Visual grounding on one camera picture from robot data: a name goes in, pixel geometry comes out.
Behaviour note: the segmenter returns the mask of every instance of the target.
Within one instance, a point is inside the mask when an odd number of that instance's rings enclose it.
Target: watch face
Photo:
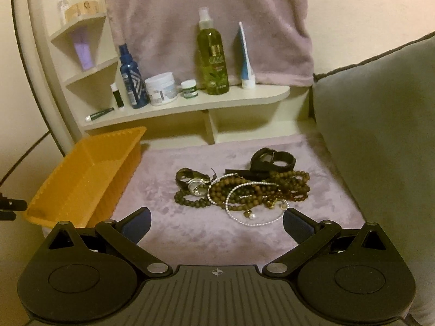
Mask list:
[[[207,188],[210,183],[204,179],[193,178],[189,181],[189,191],[192,195],[202,197],[207,194]]]

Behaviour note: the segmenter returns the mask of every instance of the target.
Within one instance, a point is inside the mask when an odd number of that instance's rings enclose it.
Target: ribbed gray panel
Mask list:
[[[213,271],[220,269],[220,275]],[[33,321],[29,326],[42,326]],[[254,266],[181,266],[145,283],[126,309],[92,326],[337,326],[306,309],[290,285]],[[405,326],[396,321],[390,326]]]

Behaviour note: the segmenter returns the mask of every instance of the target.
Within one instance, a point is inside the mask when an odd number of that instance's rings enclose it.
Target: pink blanket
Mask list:
[[[221,32],[231,84],[240,83],[238,23],[244,24],[257,82],[310,86],[312,43],[307,0],[106,0],[115,45],[127,43],[143,77],[171,71],[178,81],[201,80],[198,9],[208,6]]]
[[[333,220],[343,228],[360,228],[364,220],[338,174],[323,138],[318,134],[229,142],[183,149],[148,150],[113,214],[120,220],[142,206],[151,210],[152,224],[139,245],[169,263],[191,265],[257,264],[261,269],[296,246],[282,221],[259,228],[233,221],[218,207],[191,208],[173,201],[178,190],[175,173],[189,167],[212,175],[226,168],[245,168],[262,147],[296,157],[296,170],[310,173],[309,197],[293,207],[316,221]],[[258,221],[277,217],[281,210],[257,207]],[[235,212],[242,219],[240,212]]]

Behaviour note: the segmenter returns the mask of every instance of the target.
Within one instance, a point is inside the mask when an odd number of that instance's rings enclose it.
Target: white jar lid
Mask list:
[[[196,87],[196,79],[188,79],[187,81],[181,82],[182,89],[188,89]]]
[[[145,80],[147,89],[160,89],[168,83],[175,83],[172,72],[161,73]]]

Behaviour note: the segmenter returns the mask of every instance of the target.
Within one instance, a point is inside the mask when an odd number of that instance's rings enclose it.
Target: white door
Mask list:
[[[61,160],[21,61],[11,0],[0,0],[0,192],[29,202]],[[17,280],[42,241],[41,227],[20,214],[13,222],[0,222],[2,326],[28,320],[18,299]]]

